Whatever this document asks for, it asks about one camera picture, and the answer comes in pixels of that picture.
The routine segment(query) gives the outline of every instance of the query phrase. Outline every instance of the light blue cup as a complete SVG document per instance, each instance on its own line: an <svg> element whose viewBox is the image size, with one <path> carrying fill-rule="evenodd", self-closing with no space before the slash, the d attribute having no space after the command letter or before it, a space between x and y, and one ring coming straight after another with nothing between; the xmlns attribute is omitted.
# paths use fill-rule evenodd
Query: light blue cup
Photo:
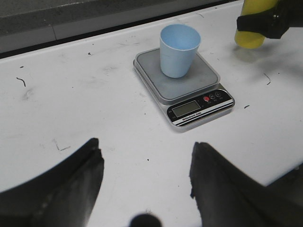
<svg viewBox="0 0 303 227"><path fill-rule="evenodd" d="M198 50L200 34L190 26L169 25L160 35L160 67L162 72L172 78L184 76Z"/></svg>

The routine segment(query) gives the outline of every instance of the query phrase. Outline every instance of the scale display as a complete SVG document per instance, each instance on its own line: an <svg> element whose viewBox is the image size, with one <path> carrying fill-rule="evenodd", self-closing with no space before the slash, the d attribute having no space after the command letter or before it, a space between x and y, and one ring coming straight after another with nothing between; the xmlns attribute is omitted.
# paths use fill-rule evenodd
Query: scale display
<svg viewBox="0 0 303 227"><path fill-rule="evenodd" d="M159 48L137 54L134 69L175 129L192 129L229 113L234 106L220 76L198 53L181 78L162 73Z"/></svg>

